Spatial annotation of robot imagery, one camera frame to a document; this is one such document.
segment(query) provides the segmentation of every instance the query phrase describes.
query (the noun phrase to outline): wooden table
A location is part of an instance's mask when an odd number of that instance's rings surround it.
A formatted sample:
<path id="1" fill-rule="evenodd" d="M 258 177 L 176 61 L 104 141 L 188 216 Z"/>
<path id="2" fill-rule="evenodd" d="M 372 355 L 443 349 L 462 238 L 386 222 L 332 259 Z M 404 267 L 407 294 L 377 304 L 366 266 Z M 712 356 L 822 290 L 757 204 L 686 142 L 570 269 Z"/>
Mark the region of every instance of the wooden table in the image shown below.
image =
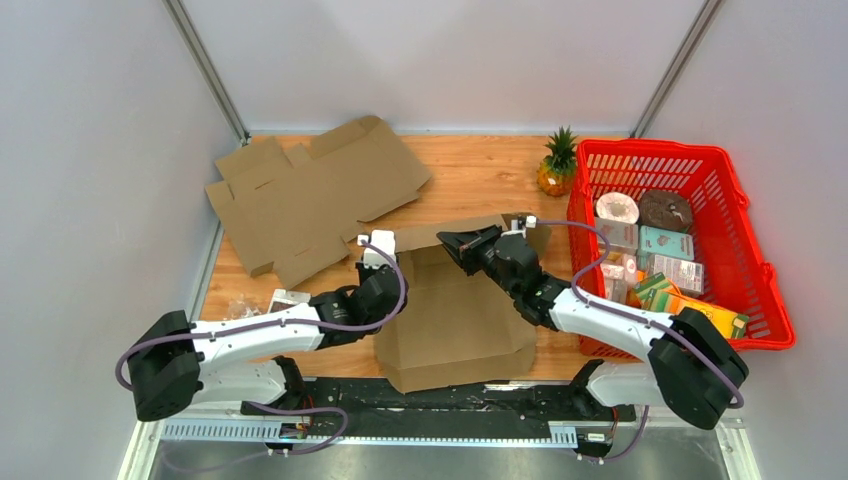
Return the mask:
<path id="1" fill-rule="evenodd" d="M 308 142 L 308 136 L 280 136 L 284 147 Z M 536 186 L 536 170 L 547 149 L 538 136 L 414 135 L 404 142 L 433 172 L 421 189 L 421 198 L 367 225 L 396 229 L 440 223 L 493 213 L 530 211 L 539 218 L 565 219 L 568 196 L 551 198 Z M 297 287 L 317 294 L 340 285 L 357 283 L 354 262 L 362 249 L 350 243 L 353 255 Z M 564 227 L 554 227 L 543 267 L 553 275 L 570 279 L 571 259 Z M 215 263 L 201 319 L 227 316 L 231 301 L 243 296 L 263 311 L 274 289 L 282 288 L 274 274 L 250 278 L 235 249 L 224 235 Z M 538 328 L 536 362 L 525 379 L 570 379 L 586 362 L 577 349 L 577 336 Z M 357 343 L 306 353 L 289 353 L 303 375 L 377 377 L 380 368 L 374 357 L 372 337 Z"/>

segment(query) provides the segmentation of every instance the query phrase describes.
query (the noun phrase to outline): gray wall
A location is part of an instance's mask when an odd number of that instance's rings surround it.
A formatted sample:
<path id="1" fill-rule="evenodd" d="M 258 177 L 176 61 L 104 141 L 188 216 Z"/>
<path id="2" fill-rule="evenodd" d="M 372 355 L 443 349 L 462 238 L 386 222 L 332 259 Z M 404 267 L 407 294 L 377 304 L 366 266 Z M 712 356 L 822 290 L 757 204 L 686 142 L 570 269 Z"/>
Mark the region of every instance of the gray wall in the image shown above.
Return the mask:
<path id="1" fill-rule="evenodd" d="M 0 477 L 114 478 L 114 362 L 187 306 L 235 139 L 160 2 L 13 0 L 0 145 Z"/>
<path id="2" fill-rule="evenodd" d="M 251 130 L 629 131 L 702 0 L 186 0 Z"/>
<path id="3" fill-rule="evenodd" d="M 778 273 L 795 349 L 745 355 L 767 479 L 844 478 L 848 3 L 728 0 L 651 130 L 722 145 Z"/>

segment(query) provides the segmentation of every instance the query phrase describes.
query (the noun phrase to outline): open cardboard box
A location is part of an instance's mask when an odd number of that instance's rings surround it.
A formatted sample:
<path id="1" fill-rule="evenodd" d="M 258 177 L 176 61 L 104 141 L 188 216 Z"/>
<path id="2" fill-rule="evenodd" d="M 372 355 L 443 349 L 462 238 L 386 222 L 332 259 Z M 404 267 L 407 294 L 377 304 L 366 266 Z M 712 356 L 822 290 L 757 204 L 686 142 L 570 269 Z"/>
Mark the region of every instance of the open cardboard box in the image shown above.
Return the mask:
<path id="1" fill-rule="evenodd" d="M 291 289 L 350 254 L 367 222 L 418 198 L 430 172 L 375 116 L 286 151 L 274 138 L 215 162 L 206 194 L 251 277 Z"/>
<path id="2" fill-rule="evenodd" d="M 509 230 L 519 214 L 490 215 L 395 231 L 398 263 L 409 282 L 404 311 L 376 334 L 383 374 L 402 393 L 526 375 L 536 330 L 485 273 L 466 276 L 436 238 L 442 231 L 491 225 Z M 539 257 L 550 229 L 527 230 Z"/>

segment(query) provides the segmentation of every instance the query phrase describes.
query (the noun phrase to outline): yellow and green package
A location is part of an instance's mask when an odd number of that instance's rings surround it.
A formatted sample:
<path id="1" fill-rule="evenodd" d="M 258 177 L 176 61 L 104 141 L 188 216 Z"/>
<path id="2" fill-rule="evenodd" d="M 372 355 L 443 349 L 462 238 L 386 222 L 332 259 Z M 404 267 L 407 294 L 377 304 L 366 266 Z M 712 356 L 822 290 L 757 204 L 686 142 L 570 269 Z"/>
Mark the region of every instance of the yellow and green package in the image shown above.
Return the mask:
<path id="1" fill-rule="evenodd" d="M 673 292 L 652 290 L 646 299 L 646 303 L 643 304 L 643 308 L 652 312 L 666 312 L 673 315 L 677 315 L 686 307 L 694 308 L 706 315 L 724 338 L 742 338 L 745 336 L 745 327 L 748 324 L 747 315 L 711 303 Z"/>
<path id="2" fill-rule="evenodd" d="M 642 308 L 648 308 L 648 296 L 653 290 L 672 292 L 682 295 L 682 293 L 680 293 L 680 289 L 677 288 L 677 285 L 675 285 L 671 280 L 665 278 L 665 275 L 662 272 L 657 272 L 650 277 L 646 277 L 644 280 L 633 286 L 632 292 L 636 295 L 639 303 L 642 304 Z"/>

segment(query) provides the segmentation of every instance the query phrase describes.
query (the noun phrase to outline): red plastic basket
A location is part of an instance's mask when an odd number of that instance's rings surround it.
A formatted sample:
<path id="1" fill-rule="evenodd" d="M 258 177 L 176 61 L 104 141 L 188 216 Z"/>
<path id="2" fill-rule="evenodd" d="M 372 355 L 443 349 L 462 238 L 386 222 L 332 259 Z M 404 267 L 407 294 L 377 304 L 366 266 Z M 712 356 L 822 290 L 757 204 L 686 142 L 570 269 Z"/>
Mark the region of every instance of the red plastic basket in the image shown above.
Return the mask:
<path id="1" fill-rule="evenodd" d="M 695 261 L 704 264 L 700 297 L 750 317 L 746 338 L 730 340 L 737 351 L 785 350 L 795 344 L 774 267 L 763 261 L 748 221 L 748 197 L 739 186 L 723 149 L 663 140 L 585 140 L 577 148 L 577 176 L 568 202 L 568 219 L 595 224 L 594 203 L 608 192 L 622 192 L 637 202 L 648 190 L 676 192 L 692 206 Z M 572 269 L 597 260 L 598 239 L 569 227 Z M 601 269 L 579 285 L 604 295 Z M 584 355 L 630 358 L 595 339 L 580 337 Z"/>

